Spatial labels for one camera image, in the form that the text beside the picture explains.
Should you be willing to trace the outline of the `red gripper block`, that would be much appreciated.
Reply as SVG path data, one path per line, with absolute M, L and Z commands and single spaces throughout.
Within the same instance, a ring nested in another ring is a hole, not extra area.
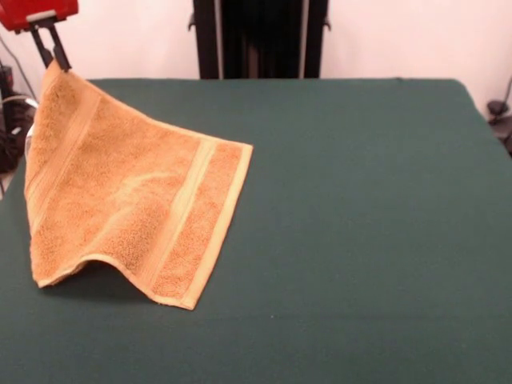
M 78 0 L 1 0 L 1 24 L 8 31 L 20 31 L 30 27 L 30 33 L 45 66 L 53 61 L 52 53 L 44 46 L 37 25 L 31 25 L 39 20 L 51 19 L 47 22 L 47 30 L 52 38 L 54 59 L 61 70 L 71 69 L 61 39 L 56 21 L 65 20 L 78 13 Z

